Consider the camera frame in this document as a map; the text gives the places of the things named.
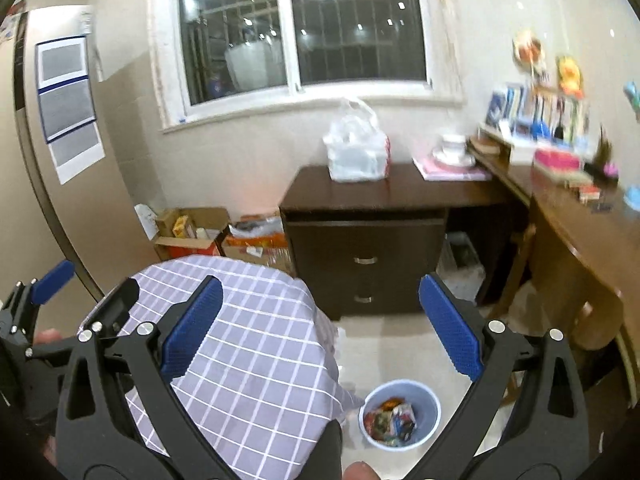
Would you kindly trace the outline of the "person's left hand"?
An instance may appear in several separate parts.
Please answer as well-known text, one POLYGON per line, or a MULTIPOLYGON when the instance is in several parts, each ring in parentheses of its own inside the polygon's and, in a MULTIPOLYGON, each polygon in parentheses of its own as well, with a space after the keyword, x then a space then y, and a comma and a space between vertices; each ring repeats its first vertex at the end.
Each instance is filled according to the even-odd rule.
POLYGON ((55 328, 49 328, 48 330, 43 330, 35 336, 34 345, 41 346, 42 344, 53 344, 54 342, 61 341, 62 339, 63 335, 59 330, 56 330, 55 328))

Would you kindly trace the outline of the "person's right hand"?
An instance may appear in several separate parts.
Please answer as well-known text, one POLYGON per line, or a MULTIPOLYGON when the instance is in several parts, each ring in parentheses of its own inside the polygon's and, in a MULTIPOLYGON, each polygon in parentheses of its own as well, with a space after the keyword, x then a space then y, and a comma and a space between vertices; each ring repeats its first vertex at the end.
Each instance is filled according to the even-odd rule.
POLYGON ((381 480, 381 478, 367 463, 356 462, 345 469, 343 480, 381 480))

